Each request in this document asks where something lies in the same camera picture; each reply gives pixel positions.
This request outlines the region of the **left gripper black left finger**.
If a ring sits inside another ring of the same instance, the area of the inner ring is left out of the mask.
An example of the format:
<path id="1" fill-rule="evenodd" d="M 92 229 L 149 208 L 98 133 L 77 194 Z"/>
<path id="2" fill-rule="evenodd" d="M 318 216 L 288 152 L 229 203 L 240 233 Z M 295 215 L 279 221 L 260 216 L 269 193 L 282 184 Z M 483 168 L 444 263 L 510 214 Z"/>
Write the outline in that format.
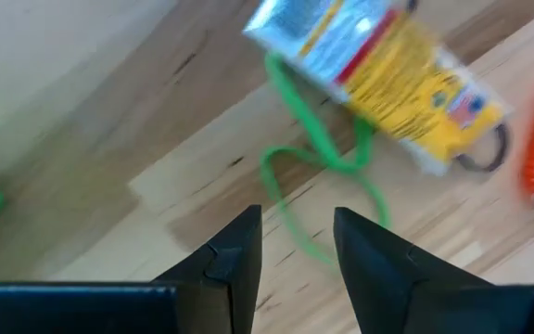
<path id="1" fill-rule="evenodd" d="M 250 334 L 261 279 L 261 206 L 250 205 L 156 283 L 171 288 L 176 334 Z"/>

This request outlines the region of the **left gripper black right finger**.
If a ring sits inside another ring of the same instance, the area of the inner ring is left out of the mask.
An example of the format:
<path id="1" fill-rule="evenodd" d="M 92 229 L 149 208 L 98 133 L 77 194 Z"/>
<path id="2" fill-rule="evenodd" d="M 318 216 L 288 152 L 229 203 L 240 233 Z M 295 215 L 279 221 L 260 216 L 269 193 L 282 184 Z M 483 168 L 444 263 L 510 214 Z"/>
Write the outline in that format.
<path id="1" fill-rule="evenodd" d="M 419 284 L 489 284 L 345 207 L 335 209 L 334 240 L 362 334 L 402 334 Z"/>

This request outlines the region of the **green rubber band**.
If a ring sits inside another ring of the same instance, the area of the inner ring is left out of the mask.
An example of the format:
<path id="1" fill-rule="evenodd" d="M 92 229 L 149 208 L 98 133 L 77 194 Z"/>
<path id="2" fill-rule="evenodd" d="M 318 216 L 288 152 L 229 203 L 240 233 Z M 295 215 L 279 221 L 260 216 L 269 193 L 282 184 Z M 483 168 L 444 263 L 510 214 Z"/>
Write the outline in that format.
<path id="1" fill-rule="evenodd" d="M 378 224 L 388 228 L 390 225 L 388 205 L 379 189 L 362 175 L 362 170 L 371 160 L 375 128 L 362 118 L 356 117 L 354 119 L 355 155 L 352 161 L 344 160 L 324 124 L 299 94 L 299 90 L 287 73 L 286 63 L 283 59 L 275 53 L 269 52 L 265 55 L 264 67 L 271 83 L 273 83 L 282 100 L 289 107 L 292 116 L 308 135 L 313 150 L 309 151 L 291 146 L 266 148 L 260 157 L 261 181 L 282 214 L 284 224 L 296 246 L 314 260 L 333 267 L 337 261 L 333 258 L 331 252 L 315 243 L 312 237 L 300 226 L 294 214 L 288 209 L 288 203 L 284 199 L 271 160 L 278 154 L 289 154 L 300 161 L 311 165 L 319 165 L 326 170 L 344 174 L 348 178 L 355 180 L 373 201 Z"/>

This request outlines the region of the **dark rubber band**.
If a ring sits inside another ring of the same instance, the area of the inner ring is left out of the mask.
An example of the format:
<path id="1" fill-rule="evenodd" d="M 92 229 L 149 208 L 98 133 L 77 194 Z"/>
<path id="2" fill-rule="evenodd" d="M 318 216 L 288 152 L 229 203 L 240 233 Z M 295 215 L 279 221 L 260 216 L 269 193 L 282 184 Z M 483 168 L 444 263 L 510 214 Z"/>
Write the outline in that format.
<path id="1" fill-rule="evenodd" d="M 493 173 L 498 170 L 506 159 L 509 147 L 510 147 L 510 134 L 509 128 L 505 123 L 499 124 L 494 129 L 495 138 L 498 141 L 498 150 L 493 160 L 486 164 L 481 165 L 477 163 L 472 157 L 466 154 L 461 154 L 455 158 L 455 160 L 467 171 L 475 173 Z"/>

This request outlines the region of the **yellow silver pencil pack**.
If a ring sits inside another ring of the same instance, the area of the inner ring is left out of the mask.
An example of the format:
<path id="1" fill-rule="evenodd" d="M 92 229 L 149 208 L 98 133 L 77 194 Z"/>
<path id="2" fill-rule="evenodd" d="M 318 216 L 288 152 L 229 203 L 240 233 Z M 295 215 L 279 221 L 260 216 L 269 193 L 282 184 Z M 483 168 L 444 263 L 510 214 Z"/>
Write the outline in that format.
<path id="1" fill-rule="evenodd" d="M 461 154 L 490 163 L 497 97 L 425 26 L 416 0 L 261 0 L 243 33 L 445 174 Z"/>

